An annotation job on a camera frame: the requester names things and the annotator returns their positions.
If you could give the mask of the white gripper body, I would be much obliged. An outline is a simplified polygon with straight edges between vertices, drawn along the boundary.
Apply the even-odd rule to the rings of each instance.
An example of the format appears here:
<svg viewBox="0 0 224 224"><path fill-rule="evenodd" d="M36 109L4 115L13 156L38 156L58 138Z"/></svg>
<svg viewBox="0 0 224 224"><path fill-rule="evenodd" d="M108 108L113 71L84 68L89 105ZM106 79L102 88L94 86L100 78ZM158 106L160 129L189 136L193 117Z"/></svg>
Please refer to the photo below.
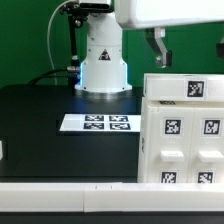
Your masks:
<svg viewBox="0 0 224 224"><path fill-rule="evenodd" d="M224 21L224 0L114 0L123 29L147 29Z"/></svg>

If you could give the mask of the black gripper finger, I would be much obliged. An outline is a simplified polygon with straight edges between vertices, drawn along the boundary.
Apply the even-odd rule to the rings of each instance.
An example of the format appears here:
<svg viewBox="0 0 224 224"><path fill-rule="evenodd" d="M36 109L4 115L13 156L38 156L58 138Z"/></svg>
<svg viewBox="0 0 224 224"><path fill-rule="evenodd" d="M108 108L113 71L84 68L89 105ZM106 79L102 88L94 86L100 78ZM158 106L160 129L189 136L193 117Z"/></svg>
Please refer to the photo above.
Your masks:
<svg viewBox="0 0 224 224"><path fill-rule="evenodd" d="M149 28L145 30L145 38L155 56L155 63L159 68L168 68L172 65L172 52L163 42L166 31L164 27Z"/></svg>
<svg viewBox="0 0 224 224"><path fill-rule="evenodd" d="M224 36L221 41L216 44L216 53L218 58L224 59Z"/></svg>

